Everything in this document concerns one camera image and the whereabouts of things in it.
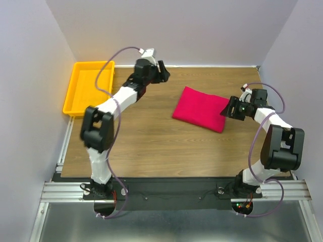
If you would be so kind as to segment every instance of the cable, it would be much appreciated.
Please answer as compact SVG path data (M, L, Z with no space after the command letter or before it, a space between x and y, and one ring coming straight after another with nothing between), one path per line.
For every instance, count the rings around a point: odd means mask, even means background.
M248 194L247 196L247 200L243 203L243 205L245 205L246 203L248 203L248 205L250 205L252 202L252 193Z
M268 86L268 87L270 87L271 89L273 89L278 95L279 95L279 97L281 98L281 101L282 101L282 103L283 103L283 110L282 111L280 111L280 112L272 112L272 113L270 113L267 117L265 117L264 119L263 119L263 121L261 122L261 124L260 124L260 126L259 126L259 128L258 128L258 130L257 130L257 132L256 132L256 134L255 134L255 136L254 136L254 138L253 138L253 141L252 141L252 143L251 143L251 146L250 146L250 149L249 149L249 154L248 154L248 167L249 167L249 170L250 170L250 172L251 172L251 174L253 175L253 177L258 181L258 182L260 182L260 183L262 183L262 184L266 184L266 183L269 183L269 182L277 182L279 185L280 185L280 187L282 188L282 196L281 196L281 199L280 199L280 201L279 201L279 203L278 203L278 205L273 209L273 210L271 210L271 211L269 211L269 212L266 212L266 213L263 213L263 214L258 214L258 215L246 215L246 214L241 214L241 215L243 215L243 216L245 216L245 217L249 217L249 218L258 218L258 217L263 217L263 216L267 216L267 215L270 215L270 214L272 214L272 213L274 213L275 211L277 211L279 208L280 208L280 206L282 205L282 203L283 203L283 199L284 199L284 195L285 195L285 191L284 191L284 187L283 187L283 185L282 185L282 183L280 182L280 181L278 181L277 179L267 179L267 180L261 180L260 178L258 178L257 177L257 175L254 173L254 171L252 170L252 166L251 166L251 155L252 155L252 151L253 151L253 148L254 148L254 145L255 145L255 143L256 143L256 140L257 140L257 138L258 138L258 136L259 136L259 133L260 133L260 131L261 131L261 129L262 129L262 127L263 127L263 125L265 124L265 122L272 116L272 115L274 115L274 114L276 114L276 113L283 113L283 112L285 112L285 101L284 101L284 99L283 99L283 97L282 97L282 95L280 94L280 92L276 89L276 88L274 88L273 86L271 86L271 85L269 85L269 84L266 84L266 83L261 83L261 82L252 82L252 83L248 83L247 84L247 86L246 86L246 88L249 86L249 85L252 85L252 84L262 84L262 85L265 85L265 86Z
M244 97L244 100L243 100L244 102L246 101L246 99L247 99L247 97L248 97L248 96L251 96L251 94L250 94L250 93L248 93L248 94Z
M125 47L125 48L122 48L120 49L119 51L117 51L104 65L103 67L100 69L99 73L97 74L96 78L95 78L95 87L97 90L105 93L106 95L108 95L110 98L113 99L113 101L116 103L117 105L117 111L118 111L118 116L119 116L119 119L118 119L118 126L117 126L117 131L116 131L116 134L114 136L114 139L111 143L111 146L110 148L108 149L107 151L107 154L106 154L106 163L107 163L107 166L112 174L112 176L116 179L116 181L120 184L120 186L125 190L125 193L126 193L126 199L125 199L125 202L123 203L122 207L120 208L120 210L118 212L116 212L114 215L109 215L109 216L101 216L100 214L96 214L97 217L101 217L103 219L109 219L109 218L116 218L123 210L124 208L126 207L127 205L127 202L128 202L128 190L126 188L126 186L122 183L122 181L116 176L116 174L113 172L111 166L110 166L110 163L109 163L109 155L110 155L110 152L112 150L112 147L113 145L115 144L116 142L116 139L117 139L117 136L118 136L118 133L119 133L119 130L120 130L120 125L121 125L121 108L120 108L120 104L118 103L117 100L114 99L114 96L109 93L108 91L102 89L102 88L99 88L98 86L98 79L101 75L101 73L103 72L103 70L107 67L107 65L109 64L110 61L112 61L118 54L120 54L122 51L126 50L126 49L136 49L138 51L140 51L140 48L138 47L135 47L135 46L128 46L128 47Z
M250 205L251 205L251 203L252 203L252 200L253 200L253 196L252 196L252 193L250 193L250 195L251 195L251 199L250 199L250 202L249 202L248 206L250 206Z
M85 188L85 183L80 184L80 189L82 189L85 192L91 193L90 188Z
M112 195L113 195L113 202L114 202L115 207L116 207L116 205L117 205L117 192L116 192L116 190L114 190L112 192Z
M214 191L214 194L215 196L219 199L219 200L226 200L228 199L228 197L225 195L225 194L228 194L232 191L232 187L230 186L231 184L233 184L234 182L229 182L224 188L223 188L223 193L222 194L219 194L218 191L219 191L219 187L218 187L218 184L216 184L216 189Z

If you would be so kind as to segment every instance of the screw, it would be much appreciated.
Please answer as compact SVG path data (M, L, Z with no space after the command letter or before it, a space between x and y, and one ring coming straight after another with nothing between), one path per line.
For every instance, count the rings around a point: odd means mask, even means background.
M219 193L220 195L224 194L224 188L219 187L219 188L218 188L218 193Z

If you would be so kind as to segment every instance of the metal floor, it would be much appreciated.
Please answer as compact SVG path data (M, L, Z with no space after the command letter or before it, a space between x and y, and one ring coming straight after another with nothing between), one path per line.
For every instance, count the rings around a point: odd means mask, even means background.
M254 203L253 214L276 201ZM133 211L112 220L96 218L92 203L49 205L40 241L229 242L311 241L298 201L285 201L274 214L243 218L233 211Z

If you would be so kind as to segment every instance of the metal frame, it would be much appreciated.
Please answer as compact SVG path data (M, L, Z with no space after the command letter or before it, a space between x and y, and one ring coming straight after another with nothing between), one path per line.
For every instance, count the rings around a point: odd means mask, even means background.
M61 173L63 164L65 161L66 151L70 140L74 118L71 117L65 133L62 149L57 162L56 172ZM299 200L299 204L306 222L307 229L309 231L311 240L314 242L323 242L322 235L320 233L313 207L311 204L311 196L308 191L308 187L304 180L298 180L293 172L292 176L294 180L281 181L284 190L284 200L292 201ZM38 242L41 237L41 232L46 219L46 214L50 203L84 203L93 201L83 200L83 191L80 189L81 183L45 183L40 199L39 208L37 211L34 227L30 237L30 242ZM279 201L281 198L281 188L276 183L262 184L261 186L263 198L254 199L255 201ZM244 200L232 199L232 202L241 202ZM113 200L102 200L95 202L113 203Z

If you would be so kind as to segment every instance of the white cable connector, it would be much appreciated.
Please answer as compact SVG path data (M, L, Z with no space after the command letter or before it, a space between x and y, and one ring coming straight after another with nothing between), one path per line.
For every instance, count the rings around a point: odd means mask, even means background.
M157 62L155 60L155 55L156 55L155 49L154 48L149 48L149 49L146 49L144 51L141 58L148 60L150 63L152 63L154 66L156 66Z
M144 50L143 48L140 48L140 49L138 50L138 52L139 52L140 54L143 54L143 53L145 52L145 50Z

